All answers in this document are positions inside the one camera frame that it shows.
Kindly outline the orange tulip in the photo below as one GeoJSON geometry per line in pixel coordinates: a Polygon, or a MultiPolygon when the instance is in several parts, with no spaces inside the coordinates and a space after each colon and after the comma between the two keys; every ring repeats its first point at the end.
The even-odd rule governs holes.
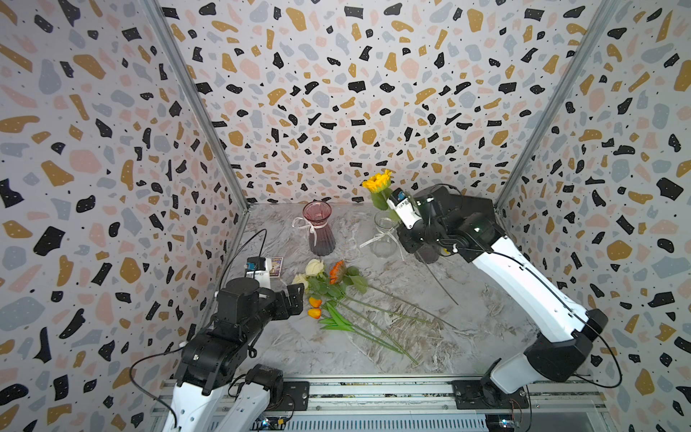
{"type": "Polygon", "coordinates": [[[321,298],[310,297],[308,303],[310,306],[308,315],[320,323],[321,330],[340,331],[356,335],[379,347],[405,356],[413,365],[419,365],[419,361],[408,352],[408,349],[399,340],[363,313],[338,302],[324,302],[321,298]]]}
{"type": "Polygon", "coordinates": [[[320,322],[320,328],[322,330],[352,333],[356,336],[360,336],[361,338],[365,338],[380,347],[389,349],[390,351],[401,355],[408,354],[408,352],[397,342],[389,340],[387,337],[381,338],[375,336],[372,334],[372,332],[363,329],[362,327],[345,318],[333,307],[329,308],[329,304],[327,308],[309,308],[308,315],[314,320],[318,320],[320,322]]]}

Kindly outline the yellow sunflower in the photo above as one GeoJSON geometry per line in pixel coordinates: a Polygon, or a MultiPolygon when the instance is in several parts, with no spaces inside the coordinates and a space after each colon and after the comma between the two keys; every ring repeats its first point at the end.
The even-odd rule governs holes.
{"type": "MultiPolygon", "coordinates": [[[[451,191],[456,192],[459,194],[459,191],[456,187],[452,185],[446,185],[446,184],[439,184],[439,185],[445,185],[447,186],[451,191]]],[[[372,203],[374,204],[374,207],[377,208],[380,211],[384,212],[390,212],[392,216],[397,216],[397,214],[390,209],[388,203],[387,203],[387,198],[389,195],[396,189],[392,185],[392,171],[390,170],[385,170],[384,172],[380,174],[375,174],[368,178],[367,180],[363,181],[363,187],[370,193],[372,203]]],[[[420,202],[428,202],[430,201],[430,198],[428,198],[429,192],[428,190],[431,188],[428,187],[424,190],[419,191],[417,194],[409,194],[406,192],[411,198],[414,198],[417,204],[417,207],[419,206],[420,202]]],[[[460,239],[453,239],[456,240],[459,244],[459,252],[463,247],[467,245],[465,240],[462,238],[460,239]]],[[[419,251],[410,254],[406,252],[403,248],[403,254],[404,257],[406,255],[414,255],[417,257],[417,260],[422,262],[425,265],[429,265],[437,261],[439,257],[442,257],[444,255],[454,255],[454,254],[445,254],[443,250],[437,247],[430,247],[430,246],[423,246],[419,251]]]]}

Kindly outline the playing card box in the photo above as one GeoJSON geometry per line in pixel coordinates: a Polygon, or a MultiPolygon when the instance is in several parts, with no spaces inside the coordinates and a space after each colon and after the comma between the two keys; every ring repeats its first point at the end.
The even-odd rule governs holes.
{"type": "Polygon", "coordinates": [[[282,257],[270,257],[269,262],[271,266],[269,271],[270,277],[279,278],[282,275],[284,259],[282,257]]]}

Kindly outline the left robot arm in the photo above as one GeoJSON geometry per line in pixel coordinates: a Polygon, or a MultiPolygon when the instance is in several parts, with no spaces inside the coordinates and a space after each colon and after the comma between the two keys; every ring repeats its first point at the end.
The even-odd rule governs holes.
{"type": "MultiPolygon", "coordinates": [[[[236,372],[249,357],[268,323],[302,314],[305,286],[291,284],[275,292],[250,277],[227,282],[217,294],[218,311],[210,329],[182,348],[175,373],[171,413],[163,430],[205,431],[221,399],[239,381],[236,372]]],[[[284,373],[255,365],[244,376],[230,411],[218,431],[250,431],[272,405],[283,401],[284,373]]]]}

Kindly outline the aluminium front rail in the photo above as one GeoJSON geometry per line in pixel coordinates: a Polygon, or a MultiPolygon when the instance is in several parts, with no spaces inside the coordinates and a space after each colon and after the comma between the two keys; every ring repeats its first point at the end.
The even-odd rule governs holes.
{"type": "MultiPolygon", "coordinates": [[[[295,376],[311,383],[306,411],[266,411],[250,431],[614,431],[597,389],[587,383],[537,382],[523,389],[528,409],[458,410],[451,382],[471,376],[295,376]]],[[[221,399],[209,428],[218,431],[240,380],[221,399]]],[[[166,383],[165,404],[152,412],[146,431],[165,431],[175,383],[166,383]]]]}

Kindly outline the orange gerbera flower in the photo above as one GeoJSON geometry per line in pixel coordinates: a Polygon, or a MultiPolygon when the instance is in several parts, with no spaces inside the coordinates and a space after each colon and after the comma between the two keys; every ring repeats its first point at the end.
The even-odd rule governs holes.
{"type": "Polygon", "coordinates": [[[373,287],[361,274],[358,267],[348,266],[344,260],[336,262],[329,271],[328,287],[334,292],[338,292],[338,299],[343,299],[345,302],[354,303],[358,306],[378,311],[392,317],[411,320],[426,325],[440,324],[453,331],[460,331],[457,326],[451,324],[451,322],[443,319],[441,316],[432,313],[432,311],[428,311],[413,302],[405,300],[381,288],[373,287]],[[382,294],[389,300],[393,300],[393,305],[385,308],[379,306],[375,302],[367,302],[363,296],[371,290],[382,294]]]}

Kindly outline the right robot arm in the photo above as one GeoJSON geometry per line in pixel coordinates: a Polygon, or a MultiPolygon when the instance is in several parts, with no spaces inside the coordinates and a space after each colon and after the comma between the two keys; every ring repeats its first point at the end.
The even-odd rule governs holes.
{"type": "Polygon", "coordinates": [[[608,317],[577,304],[542,275],[497,223],[491,200],[434,185],[414,195],[397,188],[387,203],[401,221],[397,234],[406,252],[431,248],[462,257],[492,278],[539,329],[531,346],[494,362],[482,377],[485,401],[495,406],[530,383],[563,383],[574,376],[608,317]]]}

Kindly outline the black case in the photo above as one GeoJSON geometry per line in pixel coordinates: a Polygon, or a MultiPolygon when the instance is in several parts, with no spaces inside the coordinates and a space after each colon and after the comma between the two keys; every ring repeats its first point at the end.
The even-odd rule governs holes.
{"type": "Polygon", "coordinates": [[[445,185],[428,192],[432,227],[441,239],[467,238],[491,245],[502,236],[490,199],[457,194],[445,185]]]}

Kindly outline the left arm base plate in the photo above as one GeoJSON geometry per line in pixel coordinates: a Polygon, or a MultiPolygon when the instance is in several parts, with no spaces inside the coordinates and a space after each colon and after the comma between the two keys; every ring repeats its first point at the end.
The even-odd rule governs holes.
{"type": "Polygon", "coordinates": [[[309,405],[311,383],[309,381],[288,381],[271,386],[260,383],[245,383],[235,402],[241,408],[250,410],[302,412],[309,405]]]}

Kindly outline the white rose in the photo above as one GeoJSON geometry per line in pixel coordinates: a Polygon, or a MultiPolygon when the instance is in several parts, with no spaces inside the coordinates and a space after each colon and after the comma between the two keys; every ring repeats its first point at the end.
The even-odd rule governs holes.
{"type": "Polygon", "coordinates": [[[346,296],[343,280],[347,267],[343,260],[336,262],[330,271],[322,260],[313,259],[306,266],[308,292],[317,300],[341,300],[346,296]]]}
{"type": "Polygon", "coordinates": [[[305,274],[295,275],[292,284],[302,284],[303,288],[307,290],[309,288],[309,280],[305,274]]]}

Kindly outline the clear glass vase with ribbon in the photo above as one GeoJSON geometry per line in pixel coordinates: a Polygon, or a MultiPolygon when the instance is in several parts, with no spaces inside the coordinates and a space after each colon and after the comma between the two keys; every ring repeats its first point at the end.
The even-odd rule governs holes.
{"type": "Polygon", "coordinates": [[[369,248],[376,257],[388,258],[398,253],[405,259],[403,248],[399,242],[397,228],[399,219],[390,212],[379,211],[374,215],[374,235],[362,243],[359,248],[369,248]]]}

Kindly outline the red glass vase with ribbon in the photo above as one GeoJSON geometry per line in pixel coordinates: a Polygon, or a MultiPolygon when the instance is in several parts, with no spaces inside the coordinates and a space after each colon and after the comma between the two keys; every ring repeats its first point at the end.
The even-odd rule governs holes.
{"type": "Polygon", "coordinates": [[[332,208],[328,203],[313,201],[302,209],[302,215],[296,217],[292,227],[307,230],[311,252],[318,257],[330,255],[336,248],[336,240],[329,226],[332,208]]]}

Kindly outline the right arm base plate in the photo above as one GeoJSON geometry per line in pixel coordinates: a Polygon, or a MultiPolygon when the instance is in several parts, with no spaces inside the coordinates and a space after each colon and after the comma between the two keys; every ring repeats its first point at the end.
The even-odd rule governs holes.
{"type": "Polygon", "coordinates": [[[453,398],[458,410],[510,410],[528,409],[524,389],[511,394],[499,390],[493,383],[482,379],[462,379],[451,382],[453,398]]]}

